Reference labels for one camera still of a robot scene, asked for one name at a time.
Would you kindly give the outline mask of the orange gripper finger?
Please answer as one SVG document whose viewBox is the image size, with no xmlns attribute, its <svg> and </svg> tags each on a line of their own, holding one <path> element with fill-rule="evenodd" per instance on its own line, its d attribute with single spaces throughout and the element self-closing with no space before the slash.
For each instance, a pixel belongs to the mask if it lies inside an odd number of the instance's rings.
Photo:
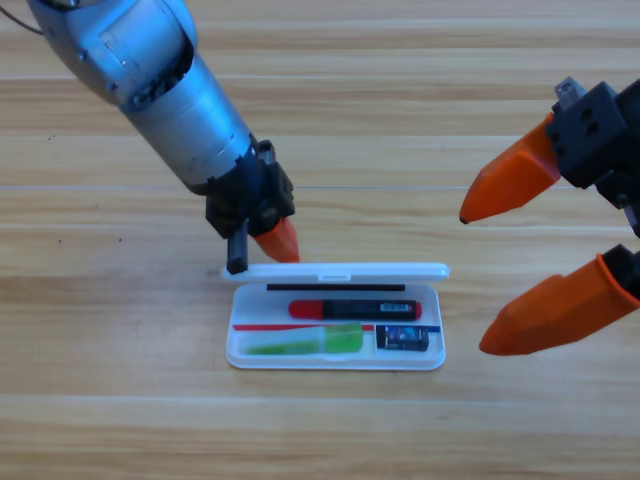
<svg viewBox="0 0 640 480">
<path fill-rule="evenodd" d="M 577 342 L 639 308 L 602 255 L 569 275 L 554 275 L 505 305 L 479 348 L 497 356 L 528 355 Z"/>
</svg>

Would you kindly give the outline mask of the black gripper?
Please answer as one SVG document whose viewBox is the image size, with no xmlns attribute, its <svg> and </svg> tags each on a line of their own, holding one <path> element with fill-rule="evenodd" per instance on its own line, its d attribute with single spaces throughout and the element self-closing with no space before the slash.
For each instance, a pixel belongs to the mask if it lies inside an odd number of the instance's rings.
<svg viewBox="0 0 640 480">
<path fill-rule="evenodd" d="M 293 183 L 276 160 L 274 145 L 255 141 L 235 166 L 205 184 L 206 219 L 227 241 L 227 271 L 248 269 L 248 240 L 279 263 L 300 261 Z"/>
<path fill-rule="evenodd" d="M 590 90 L 571 77 L 555 87 L 545 119 L 484 166 L 468 189 L 463 224 L 523 207 L 561 176 L 594 186 L 639 233 L 639 83 Z"/>
</svg>

